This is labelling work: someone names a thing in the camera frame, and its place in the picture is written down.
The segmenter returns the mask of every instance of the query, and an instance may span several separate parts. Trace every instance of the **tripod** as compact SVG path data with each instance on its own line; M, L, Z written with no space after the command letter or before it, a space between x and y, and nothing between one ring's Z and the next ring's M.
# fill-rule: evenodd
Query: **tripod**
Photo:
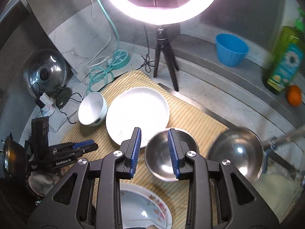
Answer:
M155 57L155 68L153 72L153 77L157 77L158 66L160 60L160 53L163 52L165 63L170 72L170 77L173 82L175 91L179 91L178 81L175 73L175 69L179 70L175 55L173 53L173 48L167 38L166 30L162 27L157 29L157 46L156 46L156 57Z

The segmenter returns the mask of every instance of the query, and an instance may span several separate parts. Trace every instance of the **bottle label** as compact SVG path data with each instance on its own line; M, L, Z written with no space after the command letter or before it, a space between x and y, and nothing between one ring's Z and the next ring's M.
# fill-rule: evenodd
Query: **bottle label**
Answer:
M275 68L267 83L277 91L282 91L294 77L303 60L304 54L295 44L291 43L282 61Z

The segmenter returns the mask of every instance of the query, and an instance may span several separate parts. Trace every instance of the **white plate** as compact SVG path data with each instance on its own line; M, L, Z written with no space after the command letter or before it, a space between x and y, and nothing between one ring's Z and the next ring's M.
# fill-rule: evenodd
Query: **white plate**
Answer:
M123 228L155 225L159 229L171 229L171 213L160 197L131 183L121 183L120 190Z
M156 90L136 87L117 96L106 116L106 127L112 140L121 145L130 139L135 127L142 132L141 148L167 127L170 109L166 99Z

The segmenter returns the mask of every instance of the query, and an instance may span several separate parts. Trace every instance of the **white bowl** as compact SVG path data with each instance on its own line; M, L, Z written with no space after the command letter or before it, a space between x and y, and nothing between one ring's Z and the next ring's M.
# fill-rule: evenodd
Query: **white bowl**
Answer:
M87 95L78 109L78 119L86 126L98 126L105 120L108 106L100 92Z
M136 87L113 100L108 109L106 127L118 145L130 139L135 127L141 128L143 148L154 135L167 127L169 118L170 109L163 95L148 87Z
M167 205L153 192L131 183L121 183L123 228L149 227L171 229L172 217Z

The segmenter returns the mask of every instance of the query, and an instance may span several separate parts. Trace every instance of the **black tripod leg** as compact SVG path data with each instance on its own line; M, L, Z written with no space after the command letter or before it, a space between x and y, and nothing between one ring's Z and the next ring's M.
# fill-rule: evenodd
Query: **black tripod leg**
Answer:
M173 64L174 64L176 70L179 70L179 66L178 66L177 60L175 58L175 54L173 53L173 48L171 45L169 45L169 47L170 47L170 53L171 53L172 59L173 59Z
M157 74L158 74L160 52L161 52L161 45L157 44L157 46L156 46L156 57L155 57L155 68L153 70L153 77L157 77Z
M175 68L174 68L172 53L170 51L169 46L165 46L163 48L163 55L164 55L164 58L165 58L167 68L170 72L170 77L171 77L172 82L173 82L173 87L175 88L175 91L178 92L179 91L178 81L177 81L176 72L175 72Z

